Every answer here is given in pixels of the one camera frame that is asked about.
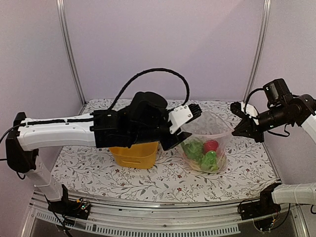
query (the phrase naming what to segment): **plastic bag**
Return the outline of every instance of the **plastic bag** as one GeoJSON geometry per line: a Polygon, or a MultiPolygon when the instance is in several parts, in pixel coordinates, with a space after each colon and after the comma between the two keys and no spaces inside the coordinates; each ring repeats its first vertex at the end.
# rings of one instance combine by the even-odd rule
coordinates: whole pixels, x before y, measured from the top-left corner
{"type": "Polygon", "coordinates": [[[203,112],[196,120],[182,126],[192,136],[178,148],[186,163],[194,170],[217,173],[227,167],[226,145],[233,129],[217,115],[203,112]]]}

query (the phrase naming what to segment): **floral tablecloth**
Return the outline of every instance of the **floral tablecloth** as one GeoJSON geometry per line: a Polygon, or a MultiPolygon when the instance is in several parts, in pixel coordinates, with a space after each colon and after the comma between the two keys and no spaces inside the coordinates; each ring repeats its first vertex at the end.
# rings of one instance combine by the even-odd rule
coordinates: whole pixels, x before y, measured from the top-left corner
{"type": "MultiPolygon", "coordinates": [[[[107,108],[111,100],[91,100],[83,113],[107,108]]],[[[116,109],[130,103],[121,99],[116,109]]],[[[174,107],[181,101],[168,101],[174,107]]],[[[229,111],[230,102],[190,101],[212,111],[232,127],[239,118],[229,111]]],[[[108,149],[64,147],[52,174],[70,190],[132,200],[163,202],[209,202],[256,198],[277,180],[262,144],[233,137],[227,146],[226,172],[209,174],[191,170],[176,149],[159,149],[152,169],[118,166],[108,149]]]]}

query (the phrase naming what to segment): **red ball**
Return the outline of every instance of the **red ball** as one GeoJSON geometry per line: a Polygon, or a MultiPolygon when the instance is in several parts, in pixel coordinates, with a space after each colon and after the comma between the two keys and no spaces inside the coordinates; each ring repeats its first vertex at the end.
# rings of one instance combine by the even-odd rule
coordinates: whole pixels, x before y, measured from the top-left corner
{"type": "Polygon", "coordinates": [[[219,144],[217,141],[215,140],[209,140],[209,141],[206,141],[203,145],[203,151],[204,151],[204,154],[206,154],[207,152],[209,151],[216,151],[217,148],[218,148],[219,144]]]}

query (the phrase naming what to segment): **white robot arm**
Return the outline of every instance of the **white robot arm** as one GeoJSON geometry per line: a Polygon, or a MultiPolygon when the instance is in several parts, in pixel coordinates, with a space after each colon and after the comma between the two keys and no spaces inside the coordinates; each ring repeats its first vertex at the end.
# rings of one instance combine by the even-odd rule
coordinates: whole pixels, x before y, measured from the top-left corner
{"type": "MultiPolygon", "coordinates": [[[[234,129],[234,136],[254,138],[256,142],[263,142],[265,131],[283,137],[285,134],[275,134],[270,129],[281,125],[302,127],[316,143],[316,100],[310,95],[292,95],[283,79],[276,79],[263,88],[250,93],[246,102],[231,104],[233,114],[242,120],[234,129]],[[248,105],[250,96],[262,90],[268,99],[268,110],[258,113],[255,107],[248,105]]],[[[316,183],[311,184],[272,184],[260,193],[260,201],[242,204],[241,216],[253,218],[261,214],[272,214],[280,209],[281,203],[297,203],[316,205],[316,183]]]]}
{"type": "Polygon", "coordinates": [[[67,216],[87,219],[89,204],[77,208],[78,204],[68,199],[66,187],[58,184],[44,166],[39,148],[131,147],[159,141],[164,150],[169,150],[191,135],[182,132],[180,127],[198,118],[201,109],[196,104],[172,110],[166,107],[167,101],[160,95],[137,92],[131,104],[119,111],[96,110],[55,119],[32,119],[23,112],[18,113],[5,141],[7,163],[14,171],[24,173],[45,194],[50,210],[64,215],[67,210],[67,216]]]}

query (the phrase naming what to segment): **yellow basket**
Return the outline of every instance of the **yellow basket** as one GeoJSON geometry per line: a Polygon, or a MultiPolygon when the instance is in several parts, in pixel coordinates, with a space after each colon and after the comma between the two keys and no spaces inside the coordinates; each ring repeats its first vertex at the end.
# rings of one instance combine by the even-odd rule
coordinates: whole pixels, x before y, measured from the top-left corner
{"type": "Polygon", "coordinates": [[[150,169],[156,162],[158,142],[137,144],[131,148],[111,147],[109,149],[120,166],[150,169]]]}

